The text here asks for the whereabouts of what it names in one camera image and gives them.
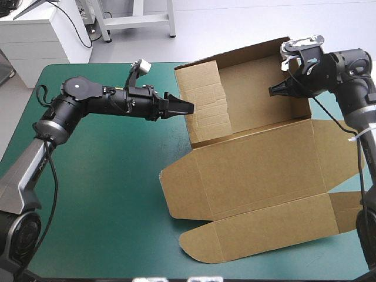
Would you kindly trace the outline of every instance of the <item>white drawer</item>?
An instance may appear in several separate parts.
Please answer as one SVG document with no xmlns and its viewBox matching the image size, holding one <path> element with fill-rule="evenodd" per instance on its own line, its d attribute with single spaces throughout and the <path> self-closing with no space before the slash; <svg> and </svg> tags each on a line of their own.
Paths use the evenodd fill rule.
<svg viewBox="0 0 376 282">
<path fill-rule="evenodd" d="M 9 60 L 66 58 L 60 42 L 0 43 Z"/>
<path fill-rule="evenodd" d="M 33 88 L 37 83 L 42 70 L 52 64 L 69 63 L 68 59 L 30 59 L 30 60 L 9 60 L 28 88 Z"/>
<path fill-rule="evenodd" d="M 59 41 L 50 23 L 0 25 L 0 43 Z"/>
</svg>

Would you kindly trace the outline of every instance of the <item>box flap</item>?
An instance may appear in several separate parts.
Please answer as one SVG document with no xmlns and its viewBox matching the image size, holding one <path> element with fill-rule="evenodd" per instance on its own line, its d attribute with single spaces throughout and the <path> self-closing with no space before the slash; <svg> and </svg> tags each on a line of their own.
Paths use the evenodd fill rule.
<svg viewBox="0 0 376 282">
<path fill-rule="evenodd" d="M 360 192 L 330 193 L 335 218 L 340 233 L 348 232 L 356 228 L 357 215 L 362 209 L 360 204 Z"/>
<path fill-rule="evenodd" d="M 338 234 L 327 193 L 251 211 L 183 233 L 180 246 L 204 263 L 222 263 Z"/>
<path fill-rule="evenodd" d="M 326 191 L 358 173 L 357 147 L 332 120 L 312 120 Z"/>
<path fill-rule="evenodd" d="M 162 170 L 159 179 L 172 217 L 211 220 L 212 211 L 195 154 L 192 151 Z"/>
<path fill-rule="evenodd" d="M 220 220 L 327 192 L 357 173 L 355 144 L 333 124 L 302 120 L 194 149 L 162 171 L 171 215 Z"/>
<path fill-rule="evenodd" d="M 238 65 L 240 63 L 253 61 L 263 57 L 279 54 L 281 44 L 289 41 L 289 37 L 282 37 L 267 42 L 262 42 L 255 45 L 246 46 L 236 50 L 231 50 L 225 53 L 217 54 L 211 57 L 207 57 L 192 63 L 175 67 L 176 70 L 187 68 L 189 66 L 196 66 L 201 63 L 217 61 L 219 69 L 226 68 L 228 66 Z"/>
<path fill-rule="evenodd" d="M 232 134 L 217 63 L 176 70 L 175 75 L 181 98 L 195 105 L 194 114 L 186 116 L 191 143 Z"/>
</svg>

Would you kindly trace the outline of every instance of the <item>white cable tie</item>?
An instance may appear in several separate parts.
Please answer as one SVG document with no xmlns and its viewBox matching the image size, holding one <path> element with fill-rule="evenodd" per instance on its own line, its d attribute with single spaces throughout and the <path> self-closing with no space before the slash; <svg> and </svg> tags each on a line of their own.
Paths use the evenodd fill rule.
<svg viewBox="0 0 376 282">
<path fill-rule="evenodd" d="M 369 128 L 366 128 L 366 129 L 360 131 L 357 135 L 349 138 L 348 140 L 350 142 L 355 142 L 360 136 L 362 136 L 363 134 L 367 133 L 368 131 L 371 131 L 371 130 L 374 130 L 374 129 L 376 129 L 376 126 L 370 126 Z"/>
</svg>

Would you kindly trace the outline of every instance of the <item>open cardboard box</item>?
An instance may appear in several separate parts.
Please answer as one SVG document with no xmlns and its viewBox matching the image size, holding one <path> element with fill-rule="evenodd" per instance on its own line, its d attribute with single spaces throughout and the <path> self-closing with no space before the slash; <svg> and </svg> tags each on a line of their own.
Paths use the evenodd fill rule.
<svg viewBox="0 0 376 282">
<path fill-rule="evenodd" d="M 270 97 L 280 45 L 248 46 L 175 69 L 193 147 L 160 174 L 170 214 L 210 220 L 182 249 L 221 263 L 355 228 L 360 193 L 329 193 L 357 171 L 355 144 L 307 99 Z"/>
</svg>

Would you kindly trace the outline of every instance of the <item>black cable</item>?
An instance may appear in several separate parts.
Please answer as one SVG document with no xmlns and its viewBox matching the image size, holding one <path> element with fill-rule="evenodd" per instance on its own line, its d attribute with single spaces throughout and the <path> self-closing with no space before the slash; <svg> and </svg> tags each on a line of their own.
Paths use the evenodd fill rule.
<svg viewBox="0 0 376 282">
<path fill-rule="evenodd" d="M 47 160 L 48 160 L 48 162 L 49 162 L 49 164 L 51 166 L 51 171 L 52 171 L 53 179 L 55 181 L 55 191 L 53 193 L 53 203 L 52 203 L 51 212 L 50 212 L 50 215 L 49 215 L 49 218 L 48 218 L 48 222 L 47 222 L 46 227 L 45 227 L 45 229 L 44 229 L 44 231 L 43 231 L 43 233 L 41 235 L 41 238 L 39 239 L 39 241 L 35 245 L 35 248 L 34 248 L 34 251 L 33 251 L 32 255 L 31 255 L 29 263 L 32 260 L 32 258 L 34 257 L 34 255 L 36 254 L 36 252 L 38 251 L 38 249 L 40 248 L 41 244 L 43 243 L 43 241 L 44 241 L 44 239 L 45 239 L 45 237 L 46 237 L 46 235 L 48 233 L 48 230 L 49 230 L 49 228 L 51 226 L 51 223 L 52 223 L 52 220 L 53 220 L 53 216 L 55 215 L 56 204 L 58 202 L 58 191 L 59 191 L 58 175 L 56 174 L 55 165 L 53 164 L 53 160 L 51 158 L 51 153 L 50 153 L 50 150 L 49 150 L 48 141 L 47 140 L 43 140 L 43 142 L 44 142 L 45 149 L 46 149 Z M 27 263 L 22 268 L 20 268 L 20 270 L 18 271 L 18 275 L 16 276 L 17 278 L 20 278 L 20 276 L 28 268 L 29 263 Z"/>
<path fill-rule="evenodd" d="M 296 77 L 291 73 L 291 71 L 288 69 L 287 70 L 288 74 L 290 75 L 290 77 L 297 83 L 300 85 L 300 87 L 302 87 L 305 91 L 307 91 L 311 96 L 310 98 L 312 98 L 319 106 L 320 108 L 322 108 L 322 110 L 338 125 L 338 127 L 345 131 L 346 133 L 350 133 L 350 134 L 353 134 L 354 136 L 357 135 L 357 132 L 353 131 L 353 130 L 348 130 L 346 128 L 344 128 L 342 126 L 342 124 L 339 123 L 339 121 L 324 107 L 323 104 L 321 104 L 316 97 L 313 96 L 313 92 L 309 89 L 307 89 L 299 80 L 296 79 Z M 367 212 L 367 205 L 365 203 L 365 189 L 364 189 L 364 177 L 363 177 L 363 169 L 362 169 L 362 155 L 361 155 L 361 143 L 360 143 L 360 140 L 359 138 L 357 138 L 357 155 L 358 155 L 358 171 L 359 171 L 359 178 L 360 178 L 360 191 L 361 191 L 361 201 L 362 201 L 362 206 L 363 206 L 363 213 L 364 213 L 364 220 L 365 220 L 365 229 L 366 229 L 366 232 L 367 232 L 367 239 L 368 239 L 368 243 L 371 244 L 371 232 L 370 232 L 370 225 L 368 223 L 368 212 Z"/>
<path fill-rule="evenodd" d="M 99 40 L 101 37 L 102 37 L 102 34 L 100 36 L 98 36 L 98 38 L 92 40 L 92 42 L 95 42 L 95 41 Z"/>
<path fill-rule="evenodd" d="M 43 101 L 44 103 L 41 101 L 40 97 L 39 97 L 39 90 L 43 88 L 44 90 L 44 94 L 43 94 Z M 51 102 L 47 102 L 46 101 L 46 97 L 47 97 L 47 93 L 48 93 L 48 89 L 47 89 L 47 86 L 46 85 L 38 85 L 36 87 L 36 90 L 35 90 L 35 96 L 39 102 L 39 104 L 41 104 L 41 106 L 45 107 L 45 108 L 51 108 L 53 110 L 53 107 L 51 105 Z M 29 260 L 29 262 L 24 265 L 23 267 L 21 267 L 19 270 L 18 270 L 18 273 L 16 275 L 17 278 L 20 278 L 20 276 L 24 273 L 24 271 L 28 268 L 29 266 L 29 263 L 30 261 L 32 260 L 32 258 L 34 257 L 34 255 L 36 254 L 36 252 L 38 251 L 38 249 L 40 248 L 41 244 L 43 243 L 47 233 L 48 233 L 48 230 L 51 226 L 51 223 L 52 223 L 52 219 L 53 219 L 53 216 L 55 214 L 55 210 L 56 210 L 56 204 L 58 202 L 58 191 L 59 191 L 59 180 L 58 180 L 58 175 L 56 173 L 56 169 L 55 169 L 55 165 L 53 163 L 53 160 L 51 158 L 51 152 L 49 150 L 49 145 L 48 145 L 48 142 L 51 142 L 51 140 L 49 140 L 47 137 L 43 136 L 42 134 L 39 133 L 38 129 L 36 128 L 36 124 L 33 123 L 33 129 L 34 131 L 37 133 L 38 135 L 38 138 L 42 139 L 43 140 L 43 143 L 44 143 L 44 147 L 46 149 L 46 158 L 51 166 L 51 171 L 52 171 L 52 176 L 53 176 L 53 180 L 55 182 L 55 191 L 53 193 L 53 202 L 52 202 L 52 208 L 51 208 L 51 212 L 50 212 L 50 215 L 49 215 L 49 218 L 48 218 L 48 222 L 46 224 L 46 227 L 41 235 L 41 238 L 39 239 L 39 241 L 36 243 L 35 245 L 35 248 L 33 250 L 33 253 L 31 255 L 31 258 Z"/>
<path fill-rule="evenodd" d="M 69 19 L 69 21 L 71 22 L 71 24 L 73 25 L 73 27 L 74 27 L 74 29 L 75 29 L 75 31 L 76 31 L 76 33 L 77 33 L 77 36 L 78 36 L 78 38 L 80 39 L 80 41 L 81 41 L 81 43 L 82 43 L 82 45 L 83 46 L 85 46 L 86 48 L 91 48 L 92 46 L 93 46 L 93 42 L 90 40 L 90 45 L 86 45 L 84 42 L 83 42 L 83 40 L 82 40 L 82 38 L 81 38 L 81 36 L 80 36 L 80 34 L 79 34 L 79 32 L 78 32 L 78 30 L 77 30 L 77 28 L 76 28 L 76 25 L 73 23 L 73 20 L 70 18 L 70 16 L 62 9 L 62 8 L 60 8 L 59 6 L 57 6 L 55 3 L 53 3 L 53 2 L 51 2 L 51 1 L 49 1 L 49 0 L 45 0 L 46 2 L 49 2 L 51 5 L 53 5 L 53 6 L 55 6 L 56 8 L 58 8 L 60 11 L 62 11 L 65 15 L 66 15 L 66 17 Z"/>
</svg>

